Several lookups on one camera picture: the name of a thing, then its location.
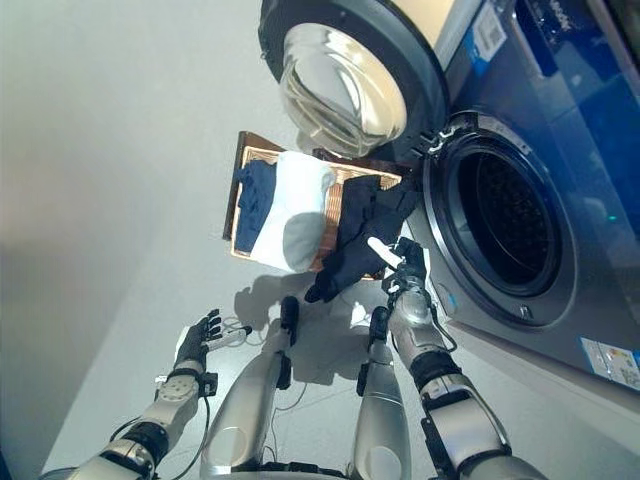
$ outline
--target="label sticker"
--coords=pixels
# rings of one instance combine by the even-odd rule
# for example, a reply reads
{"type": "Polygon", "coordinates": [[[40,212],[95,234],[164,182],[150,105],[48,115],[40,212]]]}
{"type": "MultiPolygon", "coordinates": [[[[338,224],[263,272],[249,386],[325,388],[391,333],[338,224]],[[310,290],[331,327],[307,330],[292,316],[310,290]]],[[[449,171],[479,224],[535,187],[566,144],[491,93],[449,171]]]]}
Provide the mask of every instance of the label sticker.
{"type": "Polygon", "coordinates": [[[463,40],[473,69],[478,75],[484,73],[506,39],[507,34],[500,25],[493,5],[490,2],[485,3],[463,40]]]}
{"type": "Polygon", "coordinates": [[[580,338],[593,373],[640,391],[640,351],[580,338]]]}

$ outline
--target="barcode label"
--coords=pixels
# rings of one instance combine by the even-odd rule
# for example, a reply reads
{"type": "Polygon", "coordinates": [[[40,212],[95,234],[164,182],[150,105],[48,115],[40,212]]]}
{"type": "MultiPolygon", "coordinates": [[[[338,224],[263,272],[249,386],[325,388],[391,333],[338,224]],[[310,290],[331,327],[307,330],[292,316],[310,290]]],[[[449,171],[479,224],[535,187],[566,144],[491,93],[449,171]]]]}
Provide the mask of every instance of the barcode label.
{"type": "Polygon", "coordinates": [[[580,340],[593,373],[640,391],[638,351],[632,352],[588,338],[580,340]]]}
{"type": "Polygon", "coordinates": [[[478,56],[489,62],[507,39],[500,19],[490,2],[484,4],[473,24],[478,56]]]}

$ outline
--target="clothing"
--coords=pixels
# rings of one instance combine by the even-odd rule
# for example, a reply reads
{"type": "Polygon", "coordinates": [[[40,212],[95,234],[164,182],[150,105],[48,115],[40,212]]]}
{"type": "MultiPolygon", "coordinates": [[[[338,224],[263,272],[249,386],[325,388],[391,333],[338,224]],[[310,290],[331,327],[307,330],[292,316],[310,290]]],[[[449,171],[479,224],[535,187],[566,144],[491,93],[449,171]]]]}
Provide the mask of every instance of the clothing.
{"type": "MultiPolygon", "coordinates": [[[[353,180],[357,179],[345,182],[345,191],[347,184],[353,180]]],[[[366,191],[370,189],[370,182],[361,180],[357,183],[366,191]]],[[[343,197],[343,213],[347,214],[345,218],[351,223],[360,215],[358,212],[370,212],[370,216],[363,217],[359,233],[352,240],[338,245],[336,250],[324,259],[324,269],[316,275],[315,284],[305,295],[307,302],[329,302],[342,290],[358,282],[363,275],[374,275],[382,270],[385,262],[367,245],[367,239],[373,236],[385,244],[395,243],[402,222],[415,208],[419,194],[416,192],[414,180],[408,178],[389,190],[377,190],[368,206],[362,203],[362,198],[366,198],[366,195],[358,198],[359,201],[351,202],[350,198],[343,197]]],[[[343,230],[351,233],[354,231],[353,225],[345,226],[343,230]]]]}
{"type": "Polygon", "coordinates": [[[235,248],[250,253],[271,210],[276,189],[276,166],[263,160],[252,160],[236,172],[235,178],[242,183],[235,248]]]}
{"type": "Polygon", "coordinates": [[[356,238],[367,219],[373,216],[376,193],[380,190],[379,175],[363,175],[351,178],[342,186],[342,208],[336,250],[340,250],[356,238]]]}
{"type": "Polygon", "coordinates": [[[288,272],[307,271],[322,241],[325,198],[334,183],[325,162],[298,152],[279,154],[273,203],[251,258],[288,272]]]}

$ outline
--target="navy blue cloth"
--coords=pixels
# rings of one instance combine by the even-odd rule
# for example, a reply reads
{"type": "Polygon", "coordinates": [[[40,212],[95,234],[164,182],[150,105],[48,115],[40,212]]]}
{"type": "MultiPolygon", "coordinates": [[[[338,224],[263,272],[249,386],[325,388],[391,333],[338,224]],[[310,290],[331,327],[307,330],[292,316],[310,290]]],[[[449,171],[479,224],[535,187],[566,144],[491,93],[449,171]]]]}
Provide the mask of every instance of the navy blue cloth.
{"type": "Polygon", "coordinates": [[[236,172],[235,178],[242,183],[235,248],[251,253],[271,210],[276,189],[276,166],[263,160],[252,160],[236,172]]]}

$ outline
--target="washing machine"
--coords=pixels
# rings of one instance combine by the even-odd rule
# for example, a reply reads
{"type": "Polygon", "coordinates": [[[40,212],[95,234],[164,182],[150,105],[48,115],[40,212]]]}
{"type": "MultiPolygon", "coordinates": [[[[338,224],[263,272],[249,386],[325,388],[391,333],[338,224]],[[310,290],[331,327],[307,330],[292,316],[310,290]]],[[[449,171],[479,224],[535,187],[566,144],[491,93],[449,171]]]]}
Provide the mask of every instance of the washing machine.
{"type": "Polygon", "coordinates": [[[266,0],[263,56],[310,141],[421,176],[451,318],[640,391],[638,4],[473,3],[438,57],[429,2],[266,0]]]}

